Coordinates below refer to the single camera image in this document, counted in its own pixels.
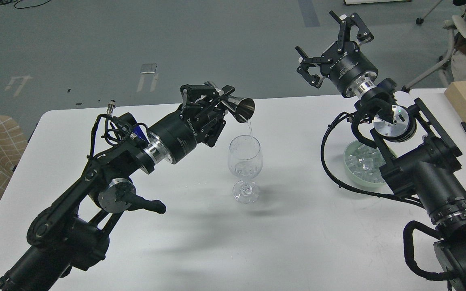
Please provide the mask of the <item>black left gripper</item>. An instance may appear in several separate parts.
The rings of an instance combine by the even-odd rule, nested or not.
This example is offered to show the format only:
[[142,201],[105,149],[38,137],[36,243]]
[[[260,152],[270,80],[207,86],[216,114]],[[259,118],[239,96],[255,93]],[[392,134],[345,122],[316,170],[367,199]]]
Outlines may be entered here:
[[181,85],[181,105],[148,128],[148,139],[161,142],[171,164],[186,157],[198,143],[214,147],[225,127],[227,110],[235,112],[229,102],[233,92],[231,85],[218,88],[212,82]]

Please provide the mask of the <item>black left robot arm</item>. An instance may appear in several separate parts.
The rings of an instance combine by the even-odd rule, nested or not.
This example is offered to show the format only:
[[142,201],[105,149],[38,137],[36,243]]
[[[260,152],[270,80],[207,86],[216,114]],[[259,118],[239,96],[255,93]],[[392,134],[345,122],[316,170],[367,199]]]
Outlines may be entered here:
[[32,221],[30,248],[0,277],[0,291],[48,291],[72,269],[87,271],[105,259],[111,231],[126,211],[165,213],[161,201],[136,192],[131,175],[152,173],[163,160],[176,164],[200,143],[213,147],[226,114],[237,115],[233,92],[232,85],[210,81],[183,85],[179,107],[150,127],[132,114],[114,115],[110,101],[93,125],[83,172]]

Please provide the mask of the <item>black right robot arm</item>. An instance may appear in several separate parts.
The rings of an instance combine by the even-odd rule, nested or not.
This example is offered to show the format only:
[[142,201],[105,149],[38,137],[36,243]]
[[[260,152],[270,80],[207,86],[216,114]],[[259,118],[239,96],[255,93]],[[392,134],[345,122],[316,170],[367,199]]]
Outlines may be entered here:
[[[425,209],[435,228],[418,221],[405,225],[405,263],[417,276],[445,281],[448,290],[466,291],[466,190],[454,174],[461,169],[461,150],[421,99],[403,107],[394,97],[392,79],[374,83],[378,70],[360,50],[374,36],[361,17],[339,17],[333,11],[329,15],[339,24],[337,39],[318,57],[297,46],[297,72],[315,88],[329,79],[342,97],[358,100],[355,112],[342,112],[329,124],[320,147],[322,167],[339,188]],[[344,120],[359,142],[383,155],[380,172],[392,194],[349,186],[329,171],[326,141]]]

